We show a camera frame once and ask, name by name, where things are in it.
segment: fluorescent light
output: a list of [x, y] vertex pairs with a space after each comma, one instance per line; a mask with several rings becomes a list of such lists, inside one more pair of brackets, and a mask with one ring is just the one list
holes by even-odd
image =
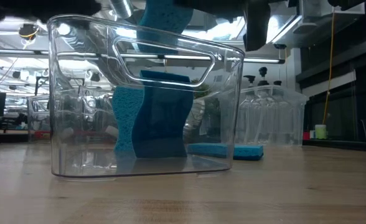
[[123, 58], [158, 58], [158, 55], [151, 54], [121, 54]]
[[[45, 52], [45, 51], [42, 51], [41, 53], [44, 54], [44, 55], [48, 55], [49, 54], [49, 52]], [[57, 53], [57, 56], [58, 57], [61, 57], [61, 56], [82, 56], [82, 57], [89, 56], [89, 57], [96, 57], [96, 54], [95, 53], [81, 53], [81, 52], [60, 52], [60, 53]]]
[[263, 59], [263, 58], [244, 58], [244, 62], [252, 63], [279, 63], [278, 59]]
[[165, 55], [165, 59], [210, 60], [207, 56]]
[[0, 53], [3, 53], [3, 54], [26, 54], [26, 55], [35, 54], [35, 52], [33, 50], [6, 50], [6, 49], [0, 49]]
[[292, 29], [300, 20], [302, 19], [302, 16], [298, 16], [290, 25], [285, 27], [271, 42], [276, 43], [279, 39], [281, 39], [290, 29]]
[[7, 95], [14, 95], [14, 96], [35, 96], [33, 93], [16, 93], [16, 92], [6, 92]]

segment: yellow cable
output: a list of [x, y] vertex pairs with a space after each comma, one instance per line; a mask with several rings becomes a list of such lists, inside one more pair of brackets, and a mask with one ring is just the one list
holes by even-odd
[[332, 76], [332, 53], [334, 49], [334, 25], [335, 25], [335, 8], [332, 12], [332, 22], [331, 22], [331, 49], [330, 49], [330, 76], [328, 79], [328, 89], [327, 89], [327, 97], [326, 97], [326, 104], [324, 106], [324, 116], [322, 119], [322, 123], [326, 124], [327, 119], [327, 110], [328, 110], [328, 99], [330, 96], [330, 86], [331, 86], [331, 76]]
[[32, 36], [30, 36], [30, 37], [29, 37], [29, 40], [27, 40], [27, 41], [26, 41], [26, 44], [24, 44], [24, 46], [23, 46], [23, 48], [22, 48], [23, 50], [25, 50], [25, 49], [27, 48], [27, 46], [28, 46], [28, 45], [33, 44], [33, 40], [31, 40], [31, 39], [32, 39]]
[[20, 35], [20, 37], [32, 37], [33, 35], [35, 35], [36, 33], [38, 33], [38, 31], [39, 31], [39, 28], [36, 29], [36, 31], [34, 33], [32, 33], [32, 34], [29, 34], [29, 35]]

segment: wooden tabletop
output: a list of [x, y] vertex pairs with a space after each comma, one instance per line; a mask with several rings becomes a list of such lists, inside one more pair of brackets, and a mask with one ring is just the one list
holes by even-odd
[[366, 152], [266, 148], [223, 174], [72, 182], [49, 145], [4, 144], [0, 223], [366, 223]]

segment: plastic bin handle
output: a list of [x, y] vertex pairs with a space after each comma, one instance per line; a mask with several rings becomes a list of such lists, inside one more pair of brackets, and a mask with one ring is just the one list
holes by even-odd
[[[136, 77], [134, 76], [130, 70], [127, 68], [123, 57], [118, 48], [116, 47], [118, 45], [118, 42], [130, 42], [132, 44], [142, 44], [142, 45], [146, 45], [149, 47], [157, 47], [157, 48], [161, 48], [161, 49], [167, 49], [167, 50], [180, 50], [180, 51], [184, 51], [184, 52], [190, 52], [190, 53], [196, 53], [196, 54], [202, 54], [204, 55], [204, 57], [208, 57], [208, 59], [210, 60], [210, 65], [209, 67], [205, 70], [204, 74], [201, 76], [201, 79], [197, 82], [197, 83], [181, 83], [181, 82], [171, 82], [171, 81], [160, 81], [160, 80], [153, 80], [153, 79], [149, 79], [149, 78], [143, 78], [143, 77]], [[117, 37], [114, 42], [113, 42], [113, 51], [117, 57], [117, 59], [121, 62], [122, 69], [124, 70], [125, 74], [127, 74], [127, 76], [137, 82], [158, 82], [158, 83], [163, 83], [163, 84], [167, 84], [167, 85], [179, 85], [179, 86], [188, 86], [188, 87], [199, 87], [203, 84], [203, 82], [205, 81], [205, 79], [207, 78], [208, 74], [210, 73], [210, 71], [213, 69], [213, 67], [215, 66], [215, 55], [211, 54], [210, 52], [205, 52], [202, 50], [198, 50], [195, 48], [187, 48], [187, 47], [180, 47], [180, 46], [172, 46], [172, 45], [168, 45], [168, 44], [162, 44], [159, 42], [153, 42], [153, 41], [146, 41], [146, 40], [137, 40], [137, 39], [130, 39], [130, 38], [126, 38], [126, 37]], [[156, 54], [143, 54], [143, 58], [145, 58], [145, 56], [148, 56], [149, 58], [154, 57], [154, 58], [163, 58], [163, 59], [167, 59], [167, 58], [176, 58], [179, 59], [179, 56], [181, 55], [156, 55]]]

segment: metal duct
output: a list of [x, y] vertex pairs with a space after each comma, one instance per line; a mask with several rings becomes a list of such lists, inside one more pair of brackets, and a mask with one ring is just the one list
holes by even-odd
[[133, 15], [131, 0], [110, 0], [110, 5], [119, 18], [127, 19]]

